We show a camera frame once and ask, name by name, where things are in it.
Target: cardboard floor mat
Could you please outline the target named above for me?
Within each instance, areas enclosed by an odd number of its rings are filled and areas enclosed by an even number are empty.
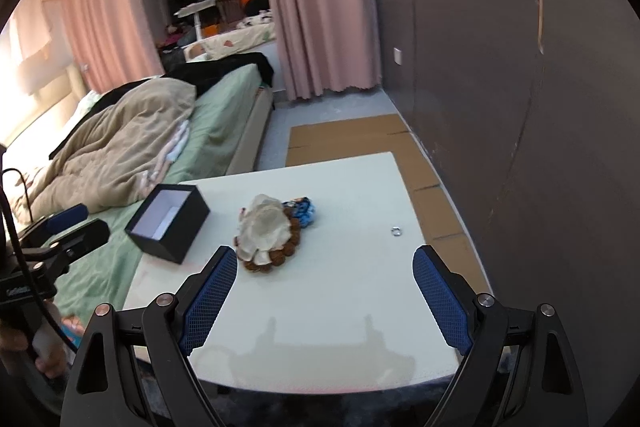
[[[422,234],[450,270],[477,292],[489,287],[473,248],[430,163],[396,114],[293,127],[287,167],[392,152]]]

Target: metal screw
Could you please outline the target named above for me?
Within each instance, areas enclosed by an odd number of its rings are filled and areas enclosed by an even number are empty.
[[[158,296],[158,298],[156,299],[156,304],[158,306],[168,306],[173,301],[174,301],[174,296],[171,295],[171,293],[163,293],[162,295]]]
[[[551,304],[542,304],[542,306],[540,306],[540,311],[547,317],[553,317],[556,314],[556,310]]]
[[[109,306],[108,304],[100,304],[95,309],[95,314],[98,315],[98,317],[104,317],[107,313],[109,313],[109,310],[111,310],[111,306]]]
[[[495,304],[495,299],[492,295],[489,295],[488,293],[481,293],[478,296],[478,303],[481,306],[484,306],[485,308],[490,308]]]

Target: black box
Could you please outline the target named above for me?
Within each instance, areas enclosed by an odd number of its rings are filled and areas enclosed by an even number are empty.
[[[194,185],[158,185],[125,232],[143,252],[180,264],[208,215]]]

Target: black cable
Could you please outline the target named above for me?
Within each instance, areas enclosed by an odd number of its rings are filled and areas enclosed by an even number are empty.
[[[74,343],[65,335],[65,333],[60,329],[60,326],[56,322],[56,320],[51,316],[49,310],[47,310],[47,306],[45,305],[42,297],[38,293],[38,289],[36,287],[36,283],[33,280],[33,275],[29,271],[29,267],[27,266],[27,261],[24,258],[24,254],[22,253],[22,247],[20,246],[20,239],[18,239],[18,233],[15,230],[14,225],[14,214],[11,212],[11,205],[9,205],[9,200],[6,198],[4,190],[0,187],[0,207],[2,210],[2,215],[4,216],[4,220],[6,221],[7,231],[9,232],[9,238],[11,240],[11,246],[14,249],[14,255],[16,260],[18,261],[18,265],[20,266],[20,270],[27,279],[27,284],[31,289],[31,293],[33,293],[33,298],[35,302],[42,312],[45,320],[49,323],[49,326],[53,328],[53,330],[57,333],[57,335],[62,339],[62,341],[67,345],[71,351],[74,353],[78,352],[78,348],[74,345]]]
[[[18,172],[18,176],[20,176],[20,179],[22,180],[22,186],[24,187],[24,199],[27,200],[27,208],[29,209],[29,218],[31,219],[31,224],[33,224],[33,214],[31,214],[31,203],[29,202],[29,195],[27,193],[27,182],[24,180],[24,176],[20,171],[18,171],[18,169],[9,167],[8,169],[5,169],[4,171],[2,171],[2,176],[4,176],[4,174],[7,172]]]

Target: green bed sheet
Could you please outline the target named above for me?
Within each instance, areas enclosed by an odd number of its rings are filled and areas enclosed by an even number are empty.
[[[171,166],[164,183],[223,176],[254,106],[261,78],[254,64],[225,76],[201,96],[191,117],[190,136],[184,150]],[[138,207],[110,208],[94,214],[111,230],[105,246],[70,266],[58,279],[55,303],[63,317],[77,315],[87,324],[95,307],[103,302],[121,309],[136,272],[142,252],[124,232]]]

